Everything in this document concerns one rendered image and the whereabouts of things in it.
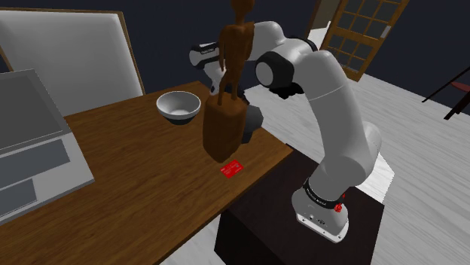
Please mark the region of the brown wooden figure statue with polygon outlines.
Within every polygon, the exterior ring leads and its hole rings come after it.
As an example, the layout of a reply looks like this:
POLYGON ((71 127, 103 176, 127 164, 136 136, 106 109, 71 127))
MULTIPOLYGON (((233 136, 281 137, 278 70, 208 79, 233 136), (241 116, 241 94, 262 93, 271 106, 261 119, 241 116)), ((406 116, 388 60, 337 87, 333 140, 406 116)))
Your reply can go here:
POLYGON ((206 100, 203 118, 203 147, 216 162, 223 163, 241 144, 247 104, 238 97, 238 85, 252 52, 255 24, 245 17, 255 0, 230 0, 235 23, 219 35, 218 63, 224 72, 218 94, 206 100))

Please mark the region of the white bowl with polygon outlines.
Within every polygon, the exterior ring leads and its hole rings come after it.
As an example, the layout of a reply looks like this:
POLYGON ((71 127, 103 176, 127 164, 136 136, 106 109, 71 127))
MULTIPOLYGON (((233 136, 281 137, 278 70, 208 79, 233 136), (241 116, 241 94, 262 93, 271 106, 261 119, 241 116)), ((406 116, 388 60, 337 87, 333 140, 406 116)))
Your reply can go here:
POLYGON ((190 123, 199 113, 200 98, 186 91, 164 93, 156 101, 157 110, 173 125, 190 123))

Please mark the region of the red card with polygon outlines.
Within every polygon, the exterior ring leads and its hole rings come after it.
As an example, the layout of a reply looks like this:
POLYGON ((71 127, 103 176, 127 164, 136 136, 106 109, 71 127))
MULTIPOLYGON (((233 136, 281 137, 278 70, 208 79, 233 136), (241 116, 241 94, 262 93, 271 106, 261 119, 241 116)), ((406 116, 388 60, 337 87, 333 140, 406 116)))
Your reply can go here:
POLYGON ((243 166, 237 160, 232 160, 227 165, 221 167, 220 171, 225 177, 231 178, 242 169, 243 166))

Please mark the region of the wooden desk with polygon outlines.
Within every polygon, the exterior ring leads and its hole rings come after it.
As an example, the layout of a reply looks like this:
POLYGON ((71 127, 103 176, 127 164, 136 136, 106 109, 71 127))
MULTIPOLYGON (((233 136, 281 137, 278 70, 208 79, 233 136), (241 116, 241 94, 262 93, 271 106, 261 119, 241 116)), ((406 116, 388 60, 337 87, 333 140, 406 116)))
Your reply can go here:
POLYGON ((150 93, 69 115, 95 181, 0 226, 0 265, 155 265, 291 153, 264 129, 232 178, 203 149, 203 118, 175 126, 150 93))

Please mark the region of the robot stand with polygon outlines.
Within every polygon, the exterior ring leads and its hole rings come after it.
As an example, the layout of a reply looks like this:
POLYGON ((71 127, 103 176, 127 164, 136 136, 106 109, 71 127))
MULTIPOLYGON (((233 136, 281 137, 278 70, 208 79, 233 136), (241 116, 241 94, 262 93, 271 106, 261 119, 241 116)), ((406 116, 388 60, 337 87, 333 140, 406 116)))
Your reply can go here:
POLYGON ((226 265, 371 265, 384 206, 358 188, 346 192, 341 242, 297 221, 291 195, 317 166, 294 150, 221 213, 215 253, 226 265))

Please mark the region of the wooden door with glass panes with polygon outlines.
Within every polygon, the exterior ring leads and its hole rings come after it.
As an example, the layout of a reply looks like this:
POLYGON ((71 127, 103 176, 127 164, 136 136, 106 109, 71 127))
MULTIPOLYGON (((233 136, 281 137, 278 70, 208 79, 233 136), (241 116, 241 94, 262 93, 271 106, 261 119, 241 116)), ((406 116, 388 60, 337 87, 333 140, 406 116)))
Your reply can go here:
POLYGON ((359 81, 410 0, 340 0, 321 48, 359 81))

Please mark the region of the grey laptop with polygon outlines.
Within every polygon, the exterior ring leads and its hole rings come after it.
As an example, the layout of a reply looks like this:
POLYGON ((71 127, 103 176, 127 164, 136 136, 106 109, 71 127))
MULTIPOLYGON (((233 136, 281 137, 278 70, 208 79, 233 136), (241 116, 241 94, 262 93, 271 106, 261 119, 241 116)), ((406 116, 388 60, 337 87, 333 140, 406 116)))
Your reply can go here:
POLYGON ((0 226, 93 182, 36 72, 0 73, 0 226))

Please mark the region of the white board with wooden frame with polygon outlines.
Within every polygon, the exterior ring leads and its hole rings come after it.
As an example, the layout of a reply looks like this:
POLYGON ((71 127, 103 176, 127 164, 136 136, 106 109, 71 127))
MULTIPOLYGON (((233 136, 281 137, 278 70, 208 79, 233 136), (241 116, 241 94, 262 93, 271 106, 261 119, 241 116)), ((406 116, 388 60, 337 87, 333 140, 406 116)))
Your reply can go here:
POLYGON ((35 70, 64 116, 145 95, 120 11, 0 7, 0 57, 35 70))

